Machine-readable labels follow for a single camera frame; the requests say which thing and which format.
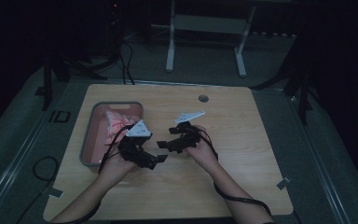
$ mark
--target dark background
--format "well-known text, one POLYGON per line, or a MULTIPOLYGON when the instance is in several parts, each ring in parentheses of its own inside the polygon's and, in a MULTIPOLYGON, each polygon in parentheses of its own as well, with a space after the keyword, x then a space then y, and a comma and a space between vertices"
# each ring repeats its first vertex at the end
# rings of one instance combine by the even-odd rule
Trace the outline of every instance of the dark background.
MULTIPOLYGON (((221 2, 211 1, 203 11, 215 12, 221 2)), ((224 2, 223 16, 237 15, 238 8, 231 5, 235 2, 224 2)), ((358 169, 358 0, 330 0, 323 5, 292 2, 253 1, 258 8, 252 32, 297 35, 284 67, 309 68, 311 86, 358 169)), ((0 116, 25 80, 43 65, 47 52, 54 56, 58 79, 66 81, 70 74, 56 50, 87 62, 92 52, 101 51, 95 43, 105 36, 107 23, 119 18, 120 25, 131 24, 148 38, 150 24, 169 24, 169 8, 170 1, 164 0, 82 0, 75 5, 58 0, 0 0, 0 116)))

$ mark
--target white triangular marker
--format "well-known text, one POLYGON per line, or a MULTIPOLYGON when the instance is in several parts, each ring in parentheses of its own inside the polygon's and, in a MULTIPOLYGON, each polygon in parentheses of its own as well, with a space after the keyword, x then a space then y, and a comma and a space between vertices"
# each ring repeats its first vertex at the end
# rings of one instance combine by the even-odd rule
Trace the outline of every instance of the white triangular marker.
POLYGON ((205 112, 202 110, 201 112, 196 112, 196 113, 182 113, 178 119, 175 120, 175 123, 182 123, 182 122, 186 122, 198 117, 201 117, 202 115, 204 115, 205 112))
POLYGON ((128 137, 150 137, 151 132, 147 130, 144 121, 141 119, 129 131, 127 131, 126 135, 128 137))

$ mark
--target tray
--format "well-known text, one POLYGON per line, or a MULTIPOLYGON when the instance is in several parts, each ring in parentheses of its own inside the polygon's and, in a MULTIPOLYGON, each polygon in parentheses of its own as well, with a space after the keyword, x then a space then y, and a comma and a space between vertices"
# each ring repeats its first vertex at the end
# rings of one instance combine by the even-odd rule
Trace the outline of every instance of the tray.
POLYGON ((103 154, 109 148, 105 144, 108 127, 107 110, 132 116, 135 122, 144 116, 144 108, 138 102, 101 102, 92 108, 86 136, 80 151, 80 161, 94 173, 98 172, 103 154))

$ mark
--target tabletop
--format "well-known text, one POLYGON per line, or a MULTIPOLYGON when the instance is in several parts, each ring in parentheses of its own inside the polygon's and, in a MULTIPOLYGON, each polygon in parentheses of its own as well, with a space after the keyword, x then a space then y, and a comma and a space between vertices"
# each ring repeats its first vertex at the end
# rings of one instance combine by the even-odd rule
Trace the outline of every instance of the tabletop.
POLYGON ((100 102, 139 102, 144 123, 153 133, 143 145, 152 155, 168 154, 154 170, 139 169, 111 189, 91 219, 162 219, 230 217, 213 181, 185 153, 169 153, 157 141, 171 141, 169 128, 181 113, 204 111, 192 124, 206 128, 219 162, 255 199, 268 205, 273 215, 289 215, 293 206, 260 118, 252 92, 244 87, 90 85, 54 183, 62 197, 49 197, 44 219, 51 220, 96 177, 80 162, 92 108, 100 102), (199 97, 207 96, 203 103, 199 97))

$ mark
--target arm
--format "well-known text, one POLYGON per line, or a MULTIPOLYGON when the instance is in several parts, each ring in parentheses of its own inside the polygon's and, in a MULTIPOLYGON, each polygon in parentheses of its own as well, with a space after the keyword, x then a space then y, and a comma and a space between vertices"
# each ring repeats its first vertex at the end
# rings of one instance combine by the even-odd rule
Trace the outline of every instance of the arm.
MULTIPOLYGON (((253 199, 251 195, 241 188, 241 186, 239 186, 220 165, 217 158, 214 156, 212 149, 204 140, 201 139, 197 144, 197 147, 189 147, 185 149, 185 152, 211 176, 215 185, 225 194, 232 197, 253 199)), ((272 217, 262 206, 251 203, 233 202, 226 199, 225 203, 238 223, 261 224, 273 222, 272 217)))
POLYGON ((62 210, 52 223, 61 223, 78 220, 86 216, 103 199, 107 191, 117 185, 127 173, 136 166, 135 163, 124 161, 120 154, 109 159, 97 178, 79 196, 62 210))

